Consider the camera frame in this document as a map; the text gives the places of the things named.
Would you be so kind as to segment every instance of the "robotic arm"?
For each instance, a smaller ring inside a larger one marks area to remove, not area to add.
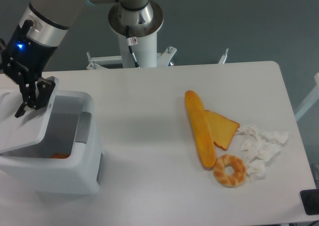
[[[15,117],[24,115],[27,110],[37,110],[47,105],[55,83],[42,78],[42,71],[86,1],[32,0],[8,44],[0,39],[0,69],[19,85],[23,99]],[[131,12],[141,11],[149,5],[149,0],[90,1],[119,1]]]

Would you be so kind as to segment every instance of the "donut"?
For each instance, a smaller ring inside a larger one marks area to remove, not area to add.
[[[225,172],[225,167],[231,166],[234,169],[232,175]],[[225,154],[216,159],[213,169],[216,180],[225,187],[238,187],[246,179],[246,167],[244,161],[237,156]]]

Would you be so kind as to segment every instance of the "crumpled tissue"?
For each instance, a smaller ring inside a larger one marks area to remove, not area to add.
[[[265,177],[265,162],[280,152],[289,133],[287,131],[264,131],[251,124],[239,127],[236,135],[252,136],[242,143],[241,150],[244,152],[247,175],[254,180]]]

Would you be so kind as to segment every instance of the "gray floor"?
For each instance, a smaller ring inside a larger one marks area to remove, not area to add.
[[[0,37],[8,41],[30,0],[0,0]],[[293,109],[319,72],[319,0],[156,0],[164,11],[158,48],[178,49],[175,64],[272,60],[283,74]],[[91,56],[119,55],[108,26],[110,4],[86,6],[46,71],[80,70]],[[319,163],[319,102],[298,122],[310,162]]]

